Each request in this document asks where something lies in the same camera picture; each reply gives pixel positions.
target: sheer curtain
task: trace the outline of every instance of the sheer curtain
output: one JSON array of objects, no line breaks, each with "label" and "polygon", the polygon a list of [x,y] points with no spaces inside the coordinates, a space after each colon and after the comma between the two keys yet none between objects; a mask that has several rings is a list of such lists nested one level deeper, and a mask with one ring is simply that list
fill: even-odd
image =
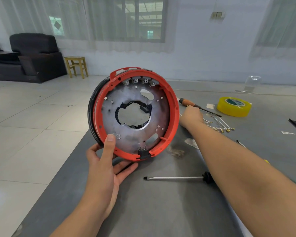
[{"label": "sheer curtain", "polygon": [[296,0],[273,0],[252,57],[296,60]]},{"label": "sheer curtain", "polygon": [[9,35],[54,35],[59,48],[172,52],[179,0],[0,0]]}]

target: workbench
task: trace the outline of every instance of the workbench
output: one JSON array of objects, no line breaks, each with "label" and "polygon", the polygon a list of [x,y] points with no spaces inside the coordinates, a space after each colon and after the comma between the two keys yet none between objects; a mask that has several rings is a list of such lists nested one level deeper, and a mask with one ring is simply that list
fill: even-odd
[{"label": "workbench", "polygon": [[[217,105],[222,96],[252,103],[247,117],[222,114],[223,120],[235,128],[235,131],[223,135],[239,140],[296,181],[296,128],[288,122],[289,118],[296,120],[296,96],[191,91],[195,88],[193,82],[173,81],[170,85],[177,97],[189,99],[203,108],[207,103]],[[182,86],[185,89],[190,86],[190,90],[177,90]],[[206,119],[211,118],[205,112],[203,114]],[[294,135],[282,134],[281,131]],[[191,138],[190,134],[179,126],[169,149],[141,162],[138,169],[125,179],[99,237],[243,236],[226,199],[215,184],[207,185],[199,180],[143,180],[144,176],[200,176],[207,171],[200,151],[184,142],[187,138]],[[94,143],[89,130],[21,223],[18,237],[49,236],[74,210],[87,180],[85,152]]]}]

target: black rubber ring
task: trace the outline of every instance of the black rubber ring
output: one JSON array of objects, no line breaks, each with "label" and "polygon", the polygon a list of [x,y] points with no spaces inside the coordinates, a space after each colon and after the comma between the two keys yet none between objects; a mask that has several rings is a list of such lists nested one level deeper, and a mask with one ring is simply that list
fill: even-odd
[{"label": "black rubber ring", "polygon": [[96,132],[94,123],[93,123],[93,108],[94,108],[95,100],[97,99],[97,96],[99,95],[100,91],[105,86],[105,84],[108,83],[109,81],[110,81],[110,77],[108,76],[107,78],[105,78],[103,81],[100,82],[100,84],[95,88],[94,92],[92,93],[90,101],[89,101],[89,105],[88,105],[88,124],[89,124],[89,128],[90,128],[90,131],[91,131],[93,137],[95,138],[95,141],[100,146],[103,146],[103,142],[99,138],[99,136],[98,136],[98,134]]}]

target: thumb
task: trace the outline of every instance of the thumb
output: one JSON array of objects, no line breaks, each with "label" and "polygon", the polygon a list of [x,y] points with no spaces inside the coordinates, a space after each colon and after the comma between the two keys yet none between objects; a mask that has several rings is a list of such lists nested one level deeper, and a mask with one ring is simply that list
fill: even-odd
[{"label": "thumb", "polygon": [[112,165],[112,159],[115,149],[115,135],[108,134],[103,147],[103,153],[100,161],[105,162],[108,165]]}]

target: yellow tape roll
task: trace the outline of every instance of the yellow tape roll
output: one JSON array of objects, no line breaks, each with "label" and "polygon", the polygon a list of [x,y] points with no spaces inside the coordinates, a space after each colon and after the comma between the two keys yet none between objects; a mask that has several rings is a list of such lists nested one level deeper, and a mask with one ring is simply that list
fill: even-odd
[{"label": "yellow tape roll", "polygon": [[217,109],[226,115],[244,117],[249,114],[251,104],[234,97],[221,97]]}]

